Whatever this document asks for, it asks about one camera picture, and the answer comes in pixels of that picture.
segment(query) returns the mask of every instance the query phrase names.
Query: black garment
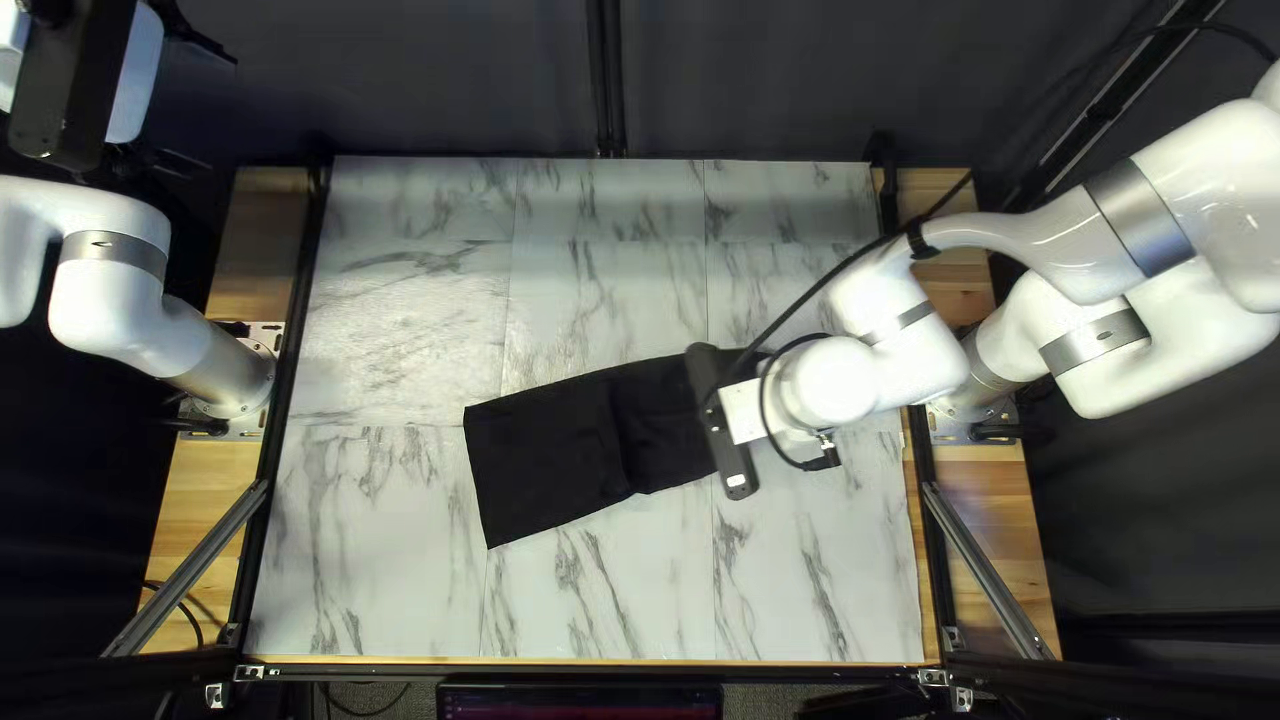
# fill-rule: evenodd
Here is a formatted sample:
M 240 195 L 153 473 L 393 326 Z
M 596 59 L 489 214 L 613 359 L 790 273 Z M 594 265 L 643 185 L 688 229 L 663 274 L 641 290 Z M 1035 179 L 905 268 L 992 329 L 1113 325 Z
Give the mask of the black garment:
M 682 355 L 472 405 L 462 424 L 489 547 L 716 471 Z

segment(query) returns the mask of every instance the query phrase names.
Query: metal extrusion rail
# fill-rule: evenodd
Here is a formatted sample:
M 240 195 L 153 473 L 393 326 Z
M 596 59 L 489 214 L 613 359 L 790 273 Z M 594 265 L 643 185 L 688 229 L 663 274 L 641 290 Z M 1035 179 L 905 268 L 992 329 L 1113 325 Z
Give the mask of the metal extrusion rail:
M 982 552 L 982 547 L 978 546 L 978 541 L 974 539 L 973 533 L 965 527 L 964 520 L 951 507 L 951 503 L 942 497 L 938 484 L 933 482 L 920 483 L 920 497 L 924 505 L 928 506 L 929 512 L 942 525 L 942 532 L 946 533 L 947 539 L 956 548 L 956 552 L 960 553 L 960 557 L 964 559 L 965 565 L 969 566 L 974 578 L 978 579 L 978 585 L 982 587 L 982 592 L 991 600 L 991 605 L 996 609 L 996 615 L 1000 618 L 1000 624 L 1005 626 L 1005 632 L 1012 638 L 1019 655 L 1028 660 L 1053 660 L 1053 652 L 1044 643 L 1039 630 L 1036 629 L 1030 618 L 1023 611 L 1023 606 L 1018 605 L 1014 593 L 1009 591 L 1009 585 L 996 573 L 996 566 L 991 564 L 991 560 L 987 560 L 986 553 Z
M 191 555 L 169 575 L 160 589 L 151 596 L 151 600 L 129 620 L 129 624 L 120 630 L 120 634 L 106 646 L 101 657 L 119 657 L 123 655 L 136 655 L 142 650 L 151 635 L 155 634 L 165 618 L 178 605 L 196 584 L 196 580 L 205 574 L 218 553 L 227 547 L 241 527 L 253 514 L 270 488 L 270 483 L 264 479 L 253 480 L 243 495 L 227 510 L 227 514 L 209 530 L 205 539 L 191 551 Z

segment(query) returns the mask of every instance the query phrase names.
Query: dark backdrop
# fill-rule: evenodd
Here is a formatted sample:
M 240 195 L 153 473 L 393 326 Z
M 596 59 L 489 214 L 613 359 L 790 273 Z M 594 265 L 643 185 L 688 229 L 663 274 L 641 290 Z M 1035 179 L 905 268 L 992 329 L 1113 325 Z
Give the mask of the dark backdrop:
M 1231 0 L 1221 22 L 1280 47 L 1280 6 Z M 1064 183 L 1071 187 L 1215 105 L 1247 96 L 1266 63 L 1197 37 Z M 1280 674 L 1280 346 L 1187 389 L 1105 420 L 1060 393 L 1029 419 L 1059 432 L 1028 443 L 1036 511 L 1065 652 L 1093 660 L 1196 664 Z M 1091 616 L 1192 614 L 1183 629 L 1114 629 Z M 1247 611 L 1240 630 L 1220 614 Z M 1196 614 L 1212 612 L 1197 620 Z
M 1066 111 L 1053 117 L 1027 99 L 1171 5 L 623 0 L 631 152 L 858 159 L 879 128 L 896 133 L 906 164 L 979 167 L 979 191 L 991 195 L 1039 156 L 1112 68 L 1068 87 Z M 1231 0 L 1221 19 L 1280 46 L 1274 5 Z M 241 60 L 230 72 L 200 53 L 166 49 L 147 120 L 156 142 L 215 165 L 156 200 L 170 202 L 172 219 L 189 211 L 170 291 L 197 306 L 237 161 L 297 161 L 314 133 L 349 152 L 594 150 L 584 3 L 182 0 L 182 8 Z M 1260 72 L 1231 42 L 1194 40 L 1080 173 L 1245 94 Z M 45 170 L 0 154 L 0 172 Z M 0 532 L 0 577 L 13 588 L 3 602 L 17 647 L 95 653 L 136 600 L 172 438 L 143 424 L 160 411 L 159 383 L 58 346 L 40 315 L 0 332 L 13 409 L 0 433 L 0 500 L 17 518 Z M 1280 580 L 1262 571 L 1277 532 L 1266 514 L 1280 500 L 1266 482 L 1274 470 L 1266 423 L 1280 393 L 1274 368 L 1271 351 L 1105 423 L 1076 427 L 1053 398 L 1034 410 L 1060 429 L 1055 443 L 1030 447 L 1029 460 L 1064 606 L 1275 602 Z M 67 452 L 69 443 L 88 452 Z

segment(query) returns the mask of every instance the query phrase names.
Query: marble surface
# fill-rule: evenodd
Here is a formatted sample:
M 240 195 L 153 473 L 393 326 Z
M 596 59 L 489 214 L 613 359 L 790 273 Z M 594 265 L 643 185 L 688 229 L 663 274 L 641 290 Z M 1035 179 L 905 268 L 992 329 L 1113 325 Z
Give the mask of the marble surface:
M 489 551 L 481 653 L 716 657 L 713 480 L 636 495 Z
M 870 240 L 709 241 L 710 342 L 750 341 Z M 818 331 L 838 331 L 822 293 L 767 347 Z M 818 473 L 796 470 L 768 446 L 753 445 L 760 489 L 736 502 L 713 495 L 717 657 L 923 661 L 899 414 L 841 428 L 836 443 L 844 465 Z M 815 456 L 817 447 L 792 455 Z
M 530 240 L 704 238 L 701 160 L 526 160 L 516 195 Z
M 502 393 L 707 340 L 701 243 L 545 240 L 517 233 Z
M 498 396 L 515 161 L 342 158 L 291 424 L 458 425 Z
M 879 234 L 860 163 L 707 160 L 707 240 L 858 242 Z
M 475 656 L 485 560 L 462 428 L 291 425 L 246 650 Z
M 486 551 L 466 405 L 742 345 L 876 231 L 860 164 L 339 160 L 250 651 L 922 660 L 896 414 Z M 836 329 L 820 302 L 771 345 Z

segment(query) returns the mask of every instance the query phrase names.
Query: cable connector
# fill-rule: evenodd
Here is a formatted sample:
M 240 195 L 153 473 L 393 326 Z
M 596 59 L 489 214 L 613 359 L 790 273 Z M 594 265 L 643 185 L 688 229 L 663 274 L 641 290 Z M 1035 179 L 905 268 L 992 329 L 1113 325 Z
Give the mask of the cable connector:
M 804 465 L 805 471 L 812 473 L 814 470 L 840 468 L 840 450 L 836 447 L 836 442 L 829 434 L 827 434 L 827 432 L 818 433 L 818 447 L 822 448 L 822 457 L 814 457 L 813 460 L 800 462 Z
M 915 218 L 906 223 L 906 242 L 911 246 L 913 260 L 928 260 L 929 258 L 937 258 L 942 254 L 941 250 L 924 241 L 924 231 L 922 229 L 923 224 L 924 222 L 920 218 Z

